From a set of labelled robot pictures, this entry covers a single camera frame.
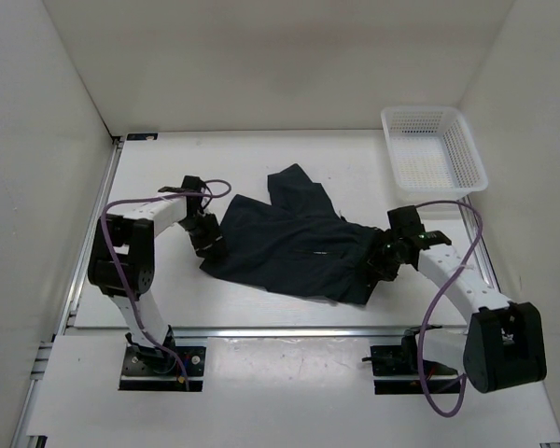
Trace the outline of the dark navy shorts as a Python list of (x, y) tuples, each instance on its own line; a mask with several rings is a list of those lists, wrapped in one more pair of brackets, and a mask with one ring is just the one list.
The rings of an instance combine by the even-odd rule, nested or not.
[(267, 178), (268, 203), (237, 194), (220, 223), (228, 254), (200, 268), (271, 293), (364, 306), (374, 289), (366, 258), (378, 230), (339, 217), (298, 164)]

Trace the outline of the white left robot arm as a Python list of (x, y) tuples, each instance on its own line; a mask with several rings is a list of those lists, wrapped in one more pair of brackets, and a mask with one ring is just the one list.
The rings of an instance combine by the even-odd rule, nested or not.
[(226, 242), (208, 205), (230, 192), (224, 180), (190, 176), (181, 187), (160, 188), (155, 197), (107, 203), (98, 217), (88, 279), (116, 304), (129, 329), (128, 345), (158, 375), (188, 377), (172, 327), (163, 320), (151, 292), (155, 240), (178, 226), (189, 236), (197, 257), (224, 259)]

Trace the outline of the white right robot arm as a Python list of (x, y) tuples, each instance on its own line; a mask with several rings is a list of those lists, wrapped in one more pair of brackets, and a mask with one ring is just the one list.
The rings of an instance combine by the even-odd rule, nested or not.
[(488, 286), (452, 241), (442, 231), (427, 230), (417, 214), (391, 215), (389, 222), (372, 257), (382, 272), (393, 278), (400, 266), (412, 266), (466, 323), (465, 331), (455, 332), (424, 318), (405, 331), (397, 361), (422, 382), (442, 366), (484, 394), (544, 380), (547, 362), (538, 308)]

